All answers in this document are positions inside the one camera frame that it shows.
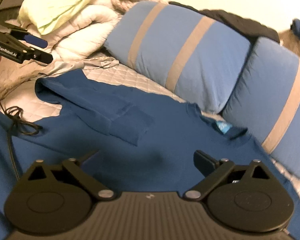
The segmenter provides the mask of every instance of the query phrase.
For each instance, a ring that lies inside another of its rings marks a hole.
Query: pillow
[[[259,38],[223,113],[300,178],[300,58]]]
[[[34,24],[41,35],[46,35],[78,13],[91,0],[24,0],[18,20],[23,28]]]
[[[249,41],[215,20],[175,5],[141,1],[104,46],[124,65],[209,113],[225,106]]]

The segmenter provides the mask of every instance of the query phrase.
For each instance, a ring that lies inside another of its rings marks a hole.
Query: light blue label
[[[219,128],[219,130],[223,133],[226,134],[230,128],[232,127],[232,124],[226,123],[226,122],[222,122],[222,121],[216,121],[217,126]]]

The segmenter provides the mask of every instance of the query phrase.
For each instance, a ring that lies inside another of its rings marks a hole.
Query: quilted bed sheet
[[[111,85],[136,87],[145,92],[167,95],[179,102],[184,102],[184,100],[171,93],[169,90],[153,82],[149,78],[138,74],[125,65],[120,64],[115,67],[105,69],[84,68],[83,72],[87,78],[91,80]],[[34,93],[34,84],[35,81],[30,80],[19,85],[2,100],[3,106],[5,108],[10,106],[19,106],[23,108],[23,118],[30,122],[35,122],[44,117],[58,116],[61,110],[61,105],[53,105],[39,100]],[[217,120],[223,120],[219,115],[202,114]],[[291,175],[279,163],[276,163],[274,160],[273,163],[276,165],[277,169],[293,183],[300,196],[300,180]]]

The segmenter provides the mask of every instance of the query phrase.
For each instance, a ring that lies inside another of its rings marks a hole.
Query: yellow pillow
[[[78,13],[91,0],[24,0],[19,11],[21,25],[34,24],[46,35]]]

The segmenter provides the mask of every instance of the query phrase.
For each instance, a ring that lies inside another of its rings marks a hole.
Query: blue shirt
[[[100,150],[82,169],[105,186],[182,194],[204,178],[193,163],[195,150],[242,165],[259,159],[292,197],[295,212],[288,231],[300,240],[300,198],[246,129],[230,127],[223,133],[218,123],[201,115],[197,104],[88,80],[82,70],[38,79],[35,91],[41,100],[61,104],[62,110],[36,122],[44,127],[38,135],[13,136],[22,171],[36,159],[56,164]],[[6,141],[9,125],[0,113],[0,240],[10,231],[3,205],[15,184]]]

